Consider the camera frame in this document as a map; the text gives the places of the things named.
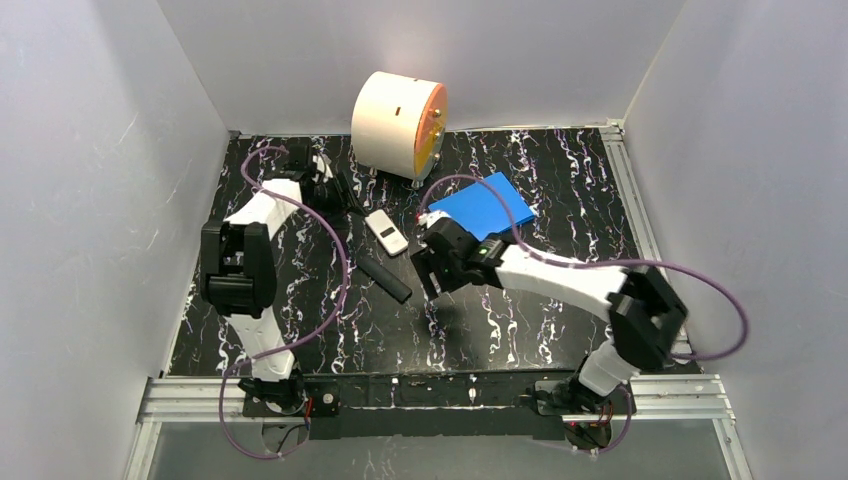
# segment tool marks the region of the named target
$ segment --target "white enclosure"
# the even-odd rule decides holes
[[[116,479],[227,132],[155,1],[0,5],[3,478]]]
[[[755,478],[845,478],[848,8],[690,1],[627,119],[667,259],[714,275],[753,318],[721,374]],[[695,348],[738,335],[678,283]]]
[[[230,130],[349,133],[375,71],[444,83],[448,128],[621,118],[683,0],[160,0]]]
[[[348,133],[377,70],[451,129],[626,117],[665,259],[752,315],[725,379],[756,478],[842,478],[848,8],[790,0],[0,3],[4,478],[119,478],[227,130]],[[732,342],[674,277],[695,347]]]

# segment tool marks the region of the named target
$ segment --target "black marble table surface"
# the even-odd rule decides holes
[[[419,195],[434,178],[449,173],[484,177],[500,171],[538,212],[534,222],[522,227],[530,245],[585,261],[638,256],[600,133],[592,128],[449,133],[441,162],[419,191],[408,180],[357,166],[348,136],[235,139],[227,150],[210,218],[225,218],[251,197],[239,173],[249,152],[303,142],[323,151],[334,168],[351,170],[365,207],[385,209],[411,241]],[[251,175],[267,178],[279,158],[275,153],[262,156],[252,165]],[[445,185],[435,199],[464,186]],[[408,252],[389,258],[361,218],[350,221],[343,240],[353,255],[378,258],[414,293],[399,305],[354,270],[336,324],[295,352],[304,372],[575,369],[586,352],[605,339],[600,319],[532,293],[468,285],[428,303]],[[273,245],[278,275],[274,310],[284,339],[291,342],[313,330],[330,311],[341,267],[327,233],[301,213],[289,219]],[[238,337],[201,300],[193,283],[167,373],[218,376],[242,358]]]

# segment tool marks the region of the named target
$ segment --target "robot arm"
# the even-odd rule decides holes
[[[364,215],[345,176],[334,175],[326,158],[313,154],[311,148],[292,147],[281,167],[274,172],[277,178],[262,183],[265,190],[309,205],[331,219],[349,211]],[[271,308],[277,291],[271,239],[297,210],[257,192],[236,213],[203,226],[201,297],[233,327],[250,357],[285,344]],[[288,380],[294,365],[294,354],[288,350],[264,358],[253,365],[255,380],[250,384],[261,389],[262,382]],[[291,390],[296,395],[296,388]],[[261,397],[261,392],[248,393]]]
[[[613,338],[583,361],[578,374],[548,403],[591,410],[621,383],[642,370],[659,370],[688,310],[656,268],[561,268],[531,258],[511,238],[489,235],[482,242],[443,212],[423,216],[424,248],[412,254],[430,299],[468,283],[515,288],[578,306],[612,325]],[[543,257],[577,260],[537,251]]]

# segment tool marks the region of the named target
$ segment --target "purple cable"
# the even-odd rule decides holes
[[[628,431],[630,431],[630,421],[633,419],[633,405],[630,404],[630,392],[624,385],[619,385],[616,387],[616,390],[620,390],[624,393],[624,403],[627,404],[627,417],[625,417],[624,426],[621,427],[621,432],[616,435],[615,440],[607,444],[606,447],[595,450],[598,453],[609,453],[610,450],[617,447],[621,441],[624,440],[624,436],[627,435]]]
[[[252,359],[253,361],[261,360],[265,357],[269,357],[271,355],[274,355],[274,354],[277,354],[277,353],[280,353],[280,352],[283,352],[283,351],[286,351],[286,350],[291,350],[293,348],[297,348],[297,347],[311,341],[312,339],[314,339],[318,335],[320,335],[321,332],[326,330],[326,328],[329,327],[331,323],[333,323],[333,321],[336,319],[336,317],[338,316],[338,314],[341,312],[342,308],[344,307],[345,299],[347,299],[347,288],[348,288],[348,285],[350,283],[350,274],[348,273],[347,255],[345,255],[344,244],[342,243],[341,239],[339,239],[339,236],[338,236],[338,234],[336,234],[335,230],[333,230],[333,227],[331,227],[330,224],[327,223],[327,220],[325,220],[324,217],[319,215],[318,212],[316,212],[315,210],[307,207],[306,205],[298,202],[297,200],[295,200],[293,198],[289,198],[289,197],[286,197],[285,195],[280,195],[278,193],[263,189],[262,185],[260,185],[259,182],[250,178],[250,176],[247,174],[247,166],[248,166],[248,164],[250,164],[250,161],[253,160],[254,158],[256,158],[259,154],[267,152],[269,150],[274,150],[274,151],[282,152],[283,154],[288,154],[288,150],[286,150],[284,147],[270,147],[269,146],[269,147],[257,148],[256,150],[251,152],[250,155],[248,155],[247,158],[244,160],[244,162],[241,164],[241,176],[244,177],[245,181],[247,181],[247,183],[249,183],[250,185],[255,187],[259,192],[262,192],[265,195],[269,195],[271,197],[274,197],[278,200],[282,200],[284,202],[290,203],[290,204],[300,208],[301,210],[303,210],[307,214],[311,215],[316,220],[318,220],[318,223],[320,223],[321,226],[324,227],[325,230],[327,230],[327,233],[329,233],[330,237],[333,239],[333,243],[336,244],[336,249],[339,252],[339,259],[341,260],[341,265],[342,265],[342,284],[341,284],[341,290],[339,292],[339,298],[338,298],[338,300],[336,300],[336,304],[333,306],[333,311],[330,312],[330,315],[327,316],[327,319],[324,320],[324,323],[319,325],[318,328],[316,328],[315,330],[313,330],[312,332],[310,332],[308,335],[306,335],[303,338],[300,338],[300,339],[298,339],[298,340],[296,340],[292,343],[289,343],[287,345],[283,345],[283,346],[277,347],[277,348],[272,348],[271,350],[267,350],[267,351],[264,351],[264,352],[262,352],[258,355],[255,355]],[[230,377],[230,375],[233,375],[241,367],[249,364],[250,362],[251,362],[251,359],[248,358],[248,359],[242,360],[240,362],[236,362],[232,366],[230,366],[229,368],[224,370],[224,375],[223,375],[223,378],[222,378],[222,381],[221,381],[221,391],[219,392],[219,395],[218,395],[218,421],[221,423],[221,429],[224,431],[224,435],[227,437],[227,440],[230,442],[230,445],[232,445],[233,448],[235,448],[239,452],[243,453],[244,455],[247,455],[250,458],[255,458],[257,460],[276,460],[280,457],[283,457],[283,456],[288,455],[289,453],[293,452],[300,445],[296,445],[295,447],[293,447],[293,448],[291,448],[291,449],[289,449],[285,452],[279,453],[279,454],[275,453],[274,455],[260,455],[260,454],[257,454],[257,453],[253,453],[253,452],[247,450],[246,448],[242,447],[236,441],[236,439],[233,437],[232,432],[230,432],[230,429],[227,428],[227,423],[224,421],[224,390],[227,387],[227,379]]]
[[[751,325],[750,325],[751,322],[748,319],[748,313],[745,311],[745,307],[742,306],[742,303],[739,301],[739,299],[736,298],[732,293],[730,293],[730,291],[727,290],[727,288],[725,288],[724,286],[722,286],[721,284],[719,284],[715,280],[711,279],[710,277],[708,277],[708,276],[706,276],[706,275],[704,275],[700,272],[697,272],[697,271],[692,270],[690,268],[684,267],[682,265],[678,265],[676,263],[670,263],[670,262],[662,262],[662,261],[658,261],[658,260],[644,260],[644,259],[627,260],[627,259],[622,259],[622,260],[606,260],[606,261],[602,261],[602,262],[592,262],[592,263],[575,263],[575,262],[563,262],[561,260],[554,260],[554,259],[546,258],[542,255],[539,255],[537,252],[532,250],[526,243],[524,243],[524,240],[521,239],[521,235],[518,232],[518,226],[516,226],[516,224],[515,224],[515,217],[513,217],[512,212],[509,209],[509,206],[506,204],[506,201],[501,196],[501,194],[498,193],[497,190],[492,188],[491,185],[489,185],[488,183],[486,183],[485,181],[483,181],[482,179],[479,179],[477,177],[472,177],[471,175],[455,174],[455,175],[448,175],[446,177],[443,177],[443,178],[436,180],[435,182],[433,182],[432,185],[430,185],[430,188],[427,189],[427,192],[424,193],[424,197],[421,199],[421,205],[418,208],[418,212],[424,213],[424,211],[427,208],[427,201],[433,195],[433,191],[436,189],[437,186],[441,185],[444,182],[447,182],[449,180],[454,180],[454,179],[475,181],[475,182],[479,183],[480,185],[483,185],[484,187],[486,187],[486,189],[489,190],[490,192],[492,192],[492,195],[494,195],[498,199],[498,202],[500,202],[501,206],[503,207],[504,211],[506,212],[507,218],[509,218],[509,223],[510,223],[510,226],[512,227],[512,234],[513,234],[513,236],[515,236],[516,244],[522,250],[524,250],[525,253],[527,253],[531,258],[533,258],[535,260],[538,260],[542,263],[547,263],[548,265],[553,265],[555,267],[575,268],[575,269],[578,269],[578,270],[584,270],[584,269],[589,269],[589,268],[598,268],[598,267],[638,267],[638,266],[666,268],[668,270],[674,270],[676,272],[680,272],[680,273],[683,273],[683,274],[688,275],[690,277],[696,278],[696,279],[706,283],[710,287],[714,288],[716,291],[718,291],[720,294],[722,294],[725,298],[727,298],[727,300],[731,303],[731,305],[733,305],[733,308],[735,308],[736,312],[739,314],[739,320],[741,321],[741,324],[742,324],[742,332],[739,335],[739,340],[737,340],[736,343],[733,346],[731,346],[730,348],[728,348],[727,350],[724,350],[722,352],[709,353],[709,354],[703,354],[703,355],[696,354],[696,353],[674,354],[674,355],[672,355],[673,358],[679,358],[679,359],[682,359],[682,360],[701,360],[701,361],[717,360],[719,358],[727,357],[728,355],[733,355],[734,353],[739,351],[739,349],[742,348],[743,345],[745,345],[745,342],[748,341],[748,333],[751,330]]]

